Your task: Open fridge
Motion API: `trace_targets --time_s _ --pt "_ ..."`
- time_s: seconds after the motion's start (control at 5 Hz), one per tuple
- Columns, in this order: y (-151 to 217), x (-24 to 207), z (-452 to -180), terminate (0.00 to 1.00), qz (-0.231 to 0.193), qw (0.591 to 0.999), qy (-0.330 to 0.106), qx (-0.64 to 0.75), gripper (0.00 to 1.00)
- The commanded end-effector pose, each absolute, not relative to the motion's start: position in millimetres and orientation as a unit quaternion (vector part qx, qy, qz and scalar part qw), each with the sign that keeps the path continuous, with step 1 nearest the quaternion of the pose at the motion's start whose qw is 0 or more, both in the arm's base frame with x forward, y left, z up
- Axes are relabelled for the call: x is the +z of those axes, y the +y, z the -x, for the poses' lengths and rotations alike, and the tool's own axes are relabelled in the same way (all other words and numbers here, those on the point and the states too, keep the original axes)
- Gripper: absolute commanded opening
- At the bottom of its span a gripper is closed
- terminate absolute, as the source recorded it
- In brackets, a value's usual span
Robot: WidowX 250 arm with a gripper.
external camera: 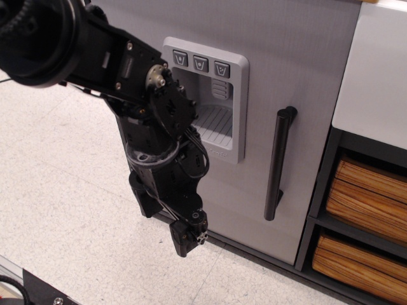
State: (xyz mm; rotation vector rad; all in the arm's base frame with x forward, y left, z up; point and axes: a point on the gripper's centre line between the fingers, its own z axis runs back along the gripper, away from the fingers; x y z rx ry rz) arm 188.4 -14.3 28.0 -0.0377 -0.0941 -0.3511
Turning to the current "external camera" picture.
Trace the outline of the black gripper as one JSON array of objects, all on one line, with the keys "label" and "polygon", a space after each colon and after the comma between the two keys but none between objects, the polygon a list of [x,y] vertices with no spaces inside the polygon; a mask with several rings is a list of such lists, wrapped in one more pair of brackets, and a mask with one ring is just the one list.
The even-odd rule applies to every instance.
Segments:
[{"label": "black gripper", "polygon": [[182,152],[176,158],[159,160],[141,152],[128,153],[129,183],[143,216],[150,218],[166,208],[177,220],[169,225],[176,253],[186,257],[192,240],[203,245],[208,238],[208,220],[197,194],[199,180],[207,173],[207,155]]}]

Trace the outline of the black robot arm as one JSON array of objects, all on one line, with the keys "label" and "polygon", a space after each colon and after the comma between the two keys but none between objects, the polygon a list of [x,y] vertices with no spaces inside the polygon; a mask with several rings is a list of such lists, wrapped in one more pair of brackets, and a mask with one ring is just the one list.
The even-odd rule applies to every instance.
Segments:
[{"label": "black robot arm", "polygon": [[143,216],[171,214],[181,257],[205,242],[197,187],[209,157],[193,126],[197,107],[159,51],[89,1],[2,1],[1,69],[25,86],[99,92],[116,117]]}]

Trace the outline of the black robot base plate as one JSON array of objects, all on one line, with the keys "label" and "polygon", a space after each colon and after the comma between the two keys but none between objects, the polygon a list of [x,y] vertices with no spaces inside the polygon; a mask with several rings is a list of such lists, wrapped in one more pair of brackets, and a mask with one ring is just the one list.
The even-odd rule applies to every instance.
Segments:
[{"label": "black robot base plate", "polygon": [[80,304],[1,256],[1,304]]}]

